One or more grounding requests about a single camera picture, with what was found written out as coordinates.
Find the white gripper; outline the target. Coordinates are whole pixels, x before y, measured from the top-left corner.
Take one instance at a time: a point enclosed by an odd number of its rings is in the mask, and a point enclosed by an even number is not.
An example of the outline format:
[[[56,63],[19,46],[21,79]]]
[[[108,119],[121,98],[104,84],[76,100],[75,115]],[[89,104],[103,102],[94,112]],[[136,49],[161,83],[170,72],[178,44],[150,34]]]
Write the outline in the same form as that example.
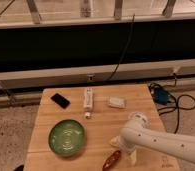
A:
[[[135,145],[128,147],[125,143],[119,142],[119,137],[116,136],[114,138],[112,138],[109,141],[109,144],[113,147],[119,147],[121,149],[121,151],[129,154],[128,158],[129,158],[129,162],[132,166],[136,165],[137,162],[137,151],[135,151]]]

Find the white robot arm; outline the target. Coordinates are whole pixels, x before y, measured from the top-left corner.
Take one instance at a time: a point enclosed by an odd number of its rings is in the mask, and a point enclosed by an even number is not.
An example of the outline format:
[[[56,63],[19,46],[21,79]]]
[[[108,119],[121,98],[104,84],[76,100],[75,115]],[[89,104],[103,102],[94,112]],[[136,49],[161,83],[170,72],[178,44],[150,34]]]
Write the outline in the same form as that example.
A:
[[[195,136],[151,130],[141,112],[132,112],[110,144],[132,154],[137,146],[156,150],[195,164]]]

